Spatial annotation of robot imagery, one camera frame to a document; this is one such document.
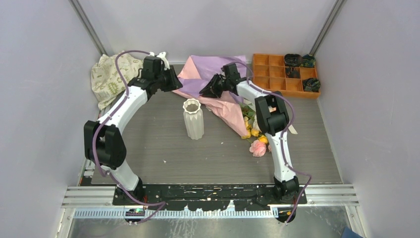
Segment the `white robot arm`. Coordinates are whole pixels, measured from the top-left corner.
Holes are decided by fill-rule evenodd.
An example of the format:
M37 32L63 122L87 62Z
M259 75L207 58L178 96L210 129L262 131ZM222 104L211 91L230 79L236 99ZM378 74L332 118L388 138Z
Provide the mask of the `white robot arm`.
M85 156L93 161L92 140L96 129L100 123L110 116L110 113L124 100L124 97L127 97L125 103L99 132L96 151L101 168L111 173L119 181L120 186L123 186L139 200L144 197L143 183L133 173L125 160L126 148L121 135L132 116L157 89L172 91L182 87L173 67L164 70L163 65L162 60L157 57L146 57L142 76L132 79L129 83L128 96L121 97L109 113L99 118L98 121L88 121L84 127ZM299 192L299 182L295 172L289 170L284 163L284 161L287 161L291 165L286 139L287 132L283 133L284 153L282 153L280 146L280 135L289 122L284 102L273 95L261 93L248 85L245 78L240 78L234 63L225 65L223 71L224 75L216 74L200 94L207 97L220 97L223 91L231 91L251 102L255 102L259 127L265 133L271 145L274 163L274 193L279 200L283 196L295 195ZM270 112L268 106L276 108L276 111Z

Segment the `white wall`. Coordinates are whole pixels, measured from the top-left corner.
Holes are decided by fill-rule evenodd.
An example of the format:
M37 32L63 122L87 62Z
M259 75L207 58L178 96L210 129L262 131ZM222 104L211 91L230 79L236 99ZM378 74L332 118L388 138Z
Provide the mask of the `white wall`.
M371 237L419 237L420 2L347 1L316 55L320 104Z
M68 1L0 1L0 231L52 237L97 114L99 53Z
M335 0L81 0L108 54L307 54Z

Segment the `pink wrapping paper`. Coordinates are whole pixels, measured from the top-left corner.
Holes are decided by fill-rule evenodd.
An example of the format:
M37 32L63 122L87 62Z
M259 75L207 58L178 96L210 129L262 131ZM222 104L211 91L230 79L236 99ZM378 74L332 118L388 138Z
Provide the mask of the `pink wrapping paper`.
M205 73L199 73L197 70L197 66L195 62L208 62L213 63L213 68L221 68L224 64L232 62L232 61L242 61L245 62L245 56L238 56L233 58L222 58L222 57L198 57L198 56L190 56L187 59L187 62L184 65L184 68L179 73L178 77L188 80L194 79L202 79L206 81L210 81L211 77L209 76L214 75L216 73L220 73L220 71L216 71L215 69L210 70L205 67ZM245 76L246 69L245 67L241 68L240 65L238 66L238 71L241 73L241 76ZM184 98L193 98L193 96L183 93L179 90L174 90L174 93L184 97ZM233 97L229 94L229 92L223 92L221 98L214 99L214 98L205 98L199 96L197 100L200 103L205 104L216 116L220 117L228 126L230 126L236 133L240 136L247 135L247 130L245 128L244 119L242 117L242 111L239 104L235 102Z

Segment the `ribbed vase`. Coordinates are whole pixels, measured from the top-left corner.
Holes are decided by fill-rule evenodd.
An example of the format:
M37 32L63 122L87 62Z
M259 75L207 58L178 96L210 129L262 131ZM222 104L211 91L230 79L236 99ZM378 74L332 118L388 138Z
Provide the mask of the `ribbed vase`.
M188 99L182 106L187 134L193 140L200 139L204 134L203 111L200 106L200 102L196 99Z

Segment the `wood grain surface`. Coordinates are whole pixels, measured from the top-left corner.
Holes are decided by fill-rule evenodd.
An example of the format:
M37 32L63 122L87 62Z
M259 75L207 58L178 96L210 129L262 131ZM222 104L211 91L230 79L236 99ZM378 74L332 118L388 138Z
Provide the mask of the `wood grain surface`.
M312 174L312 183L341 183L316 100L289 99L298 132L288 138L293 167ZM126 159L143 183L273 183L271 153L253 157L250 142L203 105L204 136L190 139L184 101L172 92L158 92L126 126ZM298 177L300 183L308 180ZM92 183L113 182L94 173Z

